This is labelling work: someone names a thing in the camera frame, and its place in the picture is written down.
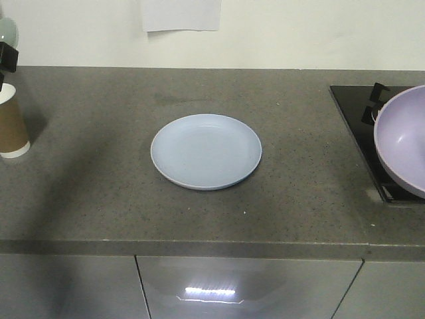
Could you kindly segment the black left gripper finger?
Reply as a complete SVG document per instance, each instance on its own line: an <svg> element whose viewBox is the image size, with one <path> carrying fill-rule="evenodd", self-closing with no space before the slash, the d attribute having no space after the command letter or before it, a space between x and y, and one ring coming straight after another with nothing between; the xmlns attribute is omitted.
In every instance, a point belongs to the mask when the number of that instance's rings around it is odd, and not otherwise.
<svg viewBox="0 0 425 319"><path fill-rule="evenodd" d="M1 70L7 72L15 72L17 69L19 52L6 42L1 42L0 45L0 65Z"/></svg>

